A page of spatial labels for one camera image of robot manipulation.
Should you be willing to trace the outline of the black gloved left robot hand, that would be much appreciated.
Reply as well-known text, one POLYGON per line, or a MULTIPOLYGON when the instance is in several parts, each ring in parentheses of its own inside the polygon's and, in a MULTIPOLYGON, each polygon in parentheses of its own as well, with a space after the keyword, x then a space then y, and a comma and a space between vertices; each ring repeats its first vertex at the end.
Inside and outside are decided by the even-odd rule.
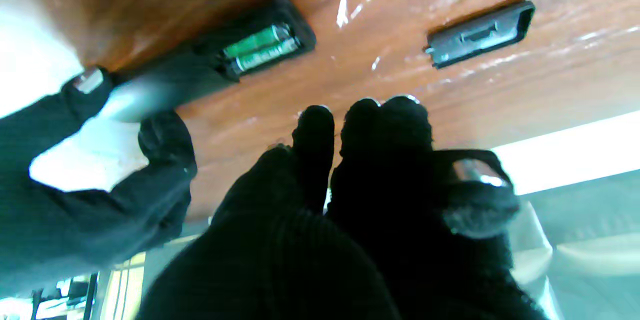
POLYGON ((413 96, 309 106, 156 278, 137 320, 544 320, 511 273, 496 154, 434 150, 413 96))

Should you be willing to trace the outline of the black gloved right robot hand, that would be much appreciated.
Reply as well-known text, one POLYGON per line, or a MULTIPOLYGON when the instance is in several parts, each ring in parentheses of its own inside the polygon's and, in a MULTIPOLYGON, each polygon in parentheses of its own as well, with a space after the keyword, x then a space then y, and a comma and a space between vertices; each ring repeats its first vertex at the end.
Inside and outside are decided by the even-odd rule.
POLYGON ((32 161, 80 131, 113 89, 102 68, 90 68, 2 118, 2 297, 98 272, 180 234, 198 168, 189 131, 173 110, 142 121, 137 140, 149 163, 109 192, 64 192, 30 177, 32 161))

